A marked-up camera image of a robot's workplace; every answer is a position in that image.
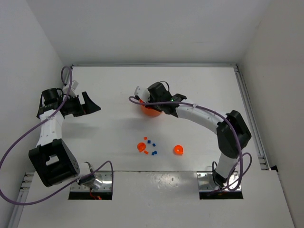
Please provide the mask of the orange ring lego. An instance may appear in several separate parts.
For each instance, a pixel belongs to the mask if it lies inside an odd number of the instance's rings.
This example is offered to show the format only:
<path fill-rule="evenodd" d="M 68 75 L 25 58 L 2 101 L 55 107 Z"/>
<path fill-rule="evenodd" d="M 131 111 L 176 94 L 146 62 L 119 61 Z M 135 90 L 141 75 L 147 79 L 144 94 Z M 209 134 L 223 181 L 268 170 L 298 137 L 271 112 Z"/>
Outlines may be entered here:
<path fill-rule="evenodd" d="M 174 152 L 175 155 L 183 155 L 184 154 L 184 149 L 181 145 L 176 145 L 173 148 L 173 152 Z"/>
<path fill-rule="evenodd" d="M 143 151 L 145 151 L 145 149 L 146 149 L 146 144 L 145 143 L 140 142 L 140 143 L 137 144 L 138 152 L 143 152 Z"/>

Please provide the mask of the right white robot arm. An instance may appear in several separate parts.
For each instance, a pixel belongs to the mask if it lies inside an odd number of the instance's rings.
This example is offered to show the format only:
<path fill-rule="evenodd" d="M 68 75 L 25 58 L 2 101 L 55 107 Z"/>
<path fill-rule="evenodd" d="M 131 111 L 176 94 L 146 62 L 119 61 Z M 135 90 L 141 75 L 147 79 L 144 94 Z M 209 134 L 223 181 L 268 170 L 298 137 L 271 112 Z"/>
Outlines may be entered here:
<path fill-rule="evenodd" d="M 216 136 L 221 152 L 218 165 L 212 172 L 213 182 L 222 188 L 233 171 L 240 152 L 252 135 L 242 115 L 235 110 L 219 114 L 197 106 L 185 95 L 172 95 L 162 82 L 156 82 L 144 90 L 142 100 L 151 103 L 150 108 L 177 118 L 190 120 L 209 130 Z"/>

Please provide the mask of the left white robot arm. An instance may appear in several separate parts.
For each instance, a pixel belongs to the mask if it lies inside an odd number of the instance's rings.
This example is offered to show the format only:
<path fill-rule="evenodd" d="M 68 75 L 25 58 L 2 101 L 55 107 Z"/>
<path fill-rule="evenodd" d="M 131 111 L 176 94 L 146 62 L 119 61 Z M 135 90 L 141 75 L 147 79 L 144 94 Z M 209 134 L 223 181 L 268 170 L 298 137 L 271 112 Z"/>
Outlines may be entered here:
<path fill-rule="evenodd" d="M 42 92 L 38 110 L 38 118 L 42 122 L 40 137 L 36 147 L 28 153 L 31 163 L 46 187 L 60 184 L 80 173 L 75 156 L 62 139 L 65 116 L 79 117 L 101 110 L 87 92 L 82 92 L 83 104 L 80 103 L 79 96 L 69 95 L 62 108 L 52 116 L 66 96 L 60 95 L 59 91 L 59 88 L 51 88 Z"/>

